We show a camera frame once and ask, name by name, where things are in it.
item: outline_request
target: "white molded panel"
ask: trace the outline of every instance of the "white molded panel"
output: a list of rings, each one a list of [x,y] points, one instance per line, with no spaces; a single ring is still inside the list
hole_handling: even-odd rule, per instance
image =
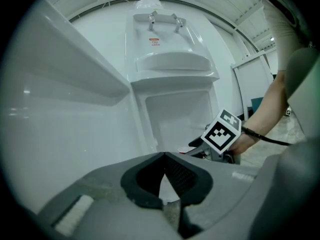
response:
[[[244,86],[246,105],[252,107],[251,99],[264,97],[270,85],[265,67],[258,57],[239,66],[238,69]]]
[[[178,152],[219,112],[212,83],[139,89],[136,98],[149,153]]]
[[[143,154],[130,83],[45,0],[2,66],[1,162],[31,211],[90,171]]]

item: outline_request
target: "faucet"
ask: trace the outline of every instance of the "faucet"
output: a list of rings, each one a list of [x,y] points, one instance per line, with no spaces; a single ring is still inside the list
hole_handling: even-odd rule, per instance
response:
[[[179,29],[182,28],[184,26],[184,23],[182,22],[182,19],[181,18],[176,18],[175,19],[175,30],[174,32],[178,33],[179,32]]]
[[[149,15],[148,17],[149,19],[149,27],[148,30],[149,31],[153,31],[154,30],[154,24],[155,24],[155,16],[153,16],[152,14]]]

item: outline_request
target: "white shelf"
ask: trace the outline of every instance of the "white shelf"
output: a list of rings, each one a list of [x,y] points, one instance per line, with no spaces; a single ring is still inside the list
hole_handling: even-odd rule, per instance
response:
[[[161,53],[149,53],[136,60],[138,72],[163,70],[169,73],[170,70],[187,71],[212,71],[211,61],[196,52],[172,51]]]
[[[161,89],[167,87],[180,87],[182,89],[189,89],[191,86],[202,86],[211,84],[216,81],[217,77],[210,75],[197,74],[181,74],[175,73],[171,75],[162,72],[142,72],[136,74],[136,81],[131,82],[135,90],[147,90],[150,88]]]
[[[30,10],[10,48],[10,59],[33,74],[107,97],[130,91],[130,83],[46,0]]]

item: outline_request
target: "cable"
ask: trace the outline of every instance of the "cable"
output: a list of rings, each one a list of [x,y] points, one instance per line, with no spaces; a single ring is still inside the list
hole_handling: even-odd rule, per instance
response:
[[[263,140],[263,141],[265,141],[265,142],[270,142],[270,143],[274,143],[274,144],[278,144],[278,145],[282,145],[282,146],[290,146],[290,145],[292,145],[292,144],[287,143],[287,142],[283,142],[283,141],[279,141],[279,140],[274,140],[274,139],[271,139],[271,138],[267,138],[267,137],[265,137],[265,136],[263,136],[263,135],[260,135],[260,134],[256,133],[255,131],[250,130],[250,129],[248,129],[248,128],[245,128],[245,127],[243,127],[243,126],[241,127],[241,129],[242,129],[242,131],[243,131],[245,134],[251,135],[251,136],[256,137],[256,138],[258,138],[258,139],[260,139],[260,140]]]

